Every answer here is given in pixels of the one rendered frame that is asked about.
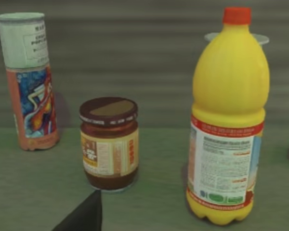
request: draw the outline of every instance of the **black object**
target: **black object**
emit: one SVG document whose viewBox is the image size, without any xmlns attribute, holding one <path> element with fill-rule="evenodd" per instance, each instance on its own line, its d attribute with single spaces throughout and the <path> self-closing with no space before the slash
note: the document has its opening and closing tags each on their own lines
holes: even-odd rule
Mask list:
<svg viewBox="0 0 289 231">
<path fill-rule="evenodd" d="M 96 190 L 70 213 L 53 231 L 101 231 L 102 196 Z"/>
</svg>

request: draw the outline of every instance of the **bottle neck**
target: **bottle neck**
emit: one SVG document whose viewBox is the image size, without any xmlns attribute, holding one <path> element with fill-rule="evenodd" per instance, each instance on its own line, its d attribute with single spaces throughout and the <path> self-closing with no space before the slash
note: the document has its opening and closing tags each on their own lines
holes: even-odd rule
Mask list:
<svg viewBox="0 0 289 231">
<path fill-rule="evenodd" d="M 235 31 L 235 32 L 249 32 L 250 27 L 248 24 L 246 25 L 231 25 L 231 24 L 224 24 L 223 25 L 223 31 Z"/>
</svg>

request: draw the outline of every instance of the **brown jar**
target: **brown jar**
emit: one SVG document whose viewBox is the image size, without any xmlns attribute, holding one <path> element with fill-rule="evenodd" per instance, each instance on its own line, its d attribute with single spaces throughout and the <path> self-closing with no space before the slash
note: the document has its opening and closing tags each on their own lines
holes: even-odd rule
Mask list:
<svg viewBox="0 0 289 231">
<path fill-rule="evenodd" d="M 139 163 L 137 113 L 134 101 L 119 97 L 81 105 L 83 166 L 93 187 L 122 191 L 134 182 Z"/>
</svg>

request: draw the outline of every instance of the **gray wall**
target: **gray wall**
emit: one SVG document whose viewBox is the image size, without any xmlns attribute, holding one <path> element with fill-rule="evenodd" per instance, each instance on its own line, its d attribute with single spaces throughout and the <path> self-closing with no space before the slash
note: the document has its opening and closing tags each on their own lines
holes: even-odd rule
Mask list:
<svg viewBox="0 0 289 231">
<path fill-rule="evenodd" d="M 0 13 L 39 11 L 46 28 L 58 122 L 75 127 L 79 105 L 134 99 L 144 127 L 188 127 L 192 76 L 206 33 L 220 31 L 234 0 L 0 0 Z M 289 0 L 249 0 L 251 31 L 267 35 L 268 123 L 289 124 Z M 0 127 L 14 127 L 0 47 Z"/>
</svg>

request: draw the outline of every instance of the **orange can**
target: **orange can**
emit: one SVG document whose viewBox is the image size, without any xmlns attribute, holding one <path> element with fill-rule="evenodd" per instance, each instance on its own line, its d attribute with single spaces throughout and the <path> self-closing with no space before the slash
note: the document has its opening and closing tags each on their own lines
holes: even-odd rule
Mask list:
<svg viewBox="0 0 289 231">
<path fill-rule="evenodd" d="M 18 135 L 24 150 L 48 149 L 59 141 L 49 64 L 6 69 Z"/>
</svg>

